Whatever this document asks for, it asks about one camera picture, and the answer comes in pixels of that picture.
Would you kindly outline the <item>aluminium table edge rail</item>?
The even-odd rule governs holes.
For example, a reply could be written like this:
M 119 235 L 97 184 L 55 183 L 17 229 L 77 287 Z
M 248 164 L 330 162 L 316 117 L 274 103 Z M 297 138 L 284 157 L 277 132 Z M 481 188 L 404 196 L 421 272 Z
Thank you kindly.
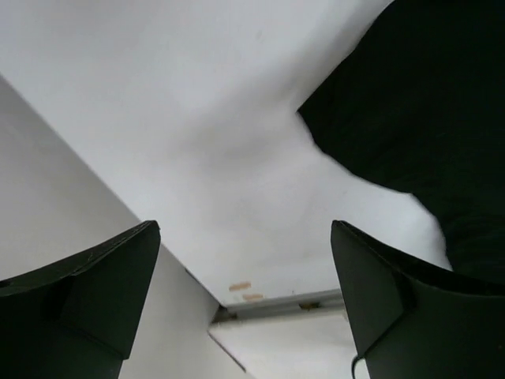
M 319 291 L 245 303 L 237 306 L 220 306 L 212 324 L 230 321 L 247 321 L 277 316 L 293 316 L 312 310 L 340 310 L 344 308 L 340 290 Z

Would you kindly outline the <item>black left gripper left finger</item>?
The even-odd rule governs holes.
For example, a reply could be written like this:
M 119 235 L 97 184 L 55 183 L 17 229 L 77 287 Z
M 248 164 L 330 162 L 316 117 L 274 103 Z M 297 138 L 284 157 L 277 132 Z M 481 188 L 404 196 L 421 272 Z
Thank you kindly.
M 145 221 L 1 282 L 1 376 L 117 378 L 129 359 L 160 248 Z

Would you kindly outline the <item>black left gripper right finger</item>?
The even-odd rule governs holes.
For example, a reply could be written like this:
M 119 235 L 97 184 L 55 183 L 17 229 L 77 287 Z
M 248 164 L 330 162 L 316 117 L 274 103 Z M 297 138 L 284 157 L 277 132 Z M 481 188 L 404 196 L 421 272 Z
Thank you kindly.
M 344 221 L 331 248 L 370 377 L 501 379 L 504 288 L 411 256 Z

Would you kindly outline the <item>black trousers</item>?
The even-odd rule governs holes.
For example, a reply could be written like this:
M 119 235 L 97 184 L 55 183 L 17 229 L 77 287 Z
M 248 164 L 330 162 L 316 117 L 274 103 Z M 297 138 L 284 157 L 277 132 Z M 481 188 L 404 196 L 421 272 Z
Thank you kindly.
M 393 1 L 298 112 L 352 174 L 417 198 L 455 272 L 503 283 L 503 2 Z

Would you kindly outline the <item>white side wall panel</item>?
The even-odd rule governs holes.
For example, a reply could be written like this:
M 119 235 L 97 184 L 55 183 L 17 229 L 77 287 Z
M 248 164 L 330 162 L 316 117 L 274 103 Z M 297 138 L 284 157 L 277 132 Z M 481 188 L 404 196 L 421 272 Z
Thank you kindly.
M 95 246 L 138 219 L 6 82 L 1 84 L 1 276 Z M 166 249 L 124 378 L 243 378 L 208 335 L 217 303 Z

